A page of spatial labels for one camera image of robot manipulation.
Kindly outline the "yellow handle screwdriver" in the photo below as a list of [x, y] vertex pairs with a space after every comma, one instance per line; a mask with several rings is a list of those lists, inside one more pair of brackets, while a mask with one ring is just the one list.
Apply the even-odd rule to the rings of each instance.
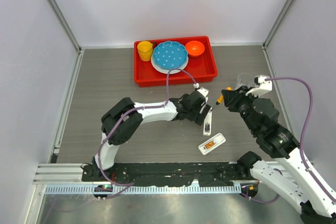
[[212, 108], [210, 109], [210, 111], [212, 111], [216, 106], [220, 105], [223, 102], [224, 102], [224, 96], [223, 94], [221, 94], [220, 97], [216, 100], [215, 105], [212, 106]]

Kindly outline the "slim white remote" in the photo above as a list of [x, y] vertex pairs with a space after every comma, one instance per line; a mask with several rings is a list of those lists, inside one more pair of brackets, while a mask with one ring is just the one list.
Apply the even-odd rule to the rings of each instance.
[[212, 111], [209, 111], [203, 123], [203, 135], [210, 136], [212, 133]]

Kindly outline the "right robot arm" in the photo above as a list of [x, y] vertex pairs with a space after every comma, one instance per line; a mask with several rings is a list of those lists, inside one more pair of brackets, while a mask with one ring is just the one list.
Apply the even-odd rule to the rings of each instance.
[[279, 124], [279, 111], [270, 99], [249, 94], [247, 87], [221, 91], [224, 106], [243, 119], [260, 149], [277, 161], [290, 179], [273, 170], [254, 152], [247, 152], [238, 161], [237, 173], [242, 179], [262, 181], [299, 213], [303, 223], [335, 223], [335, 190], [324, 179], [316, 182], [315, 170], [294, 135]]

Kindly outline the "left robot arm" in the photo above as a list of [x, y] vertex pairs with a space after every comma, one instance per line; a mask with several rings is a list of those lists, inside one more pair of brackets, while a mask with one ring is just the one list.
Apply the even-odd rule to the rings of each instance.
[[127, 142], [142, 124], [156, 121], [189, 120], [202, 125], [211, 106], [205, 88], [158, 103], [136, 103], [123, 98], [101, 118], [102, 146], [92, 159], [93, 174], [105, 182], [112, 174], [111, 167], [119, 146]]

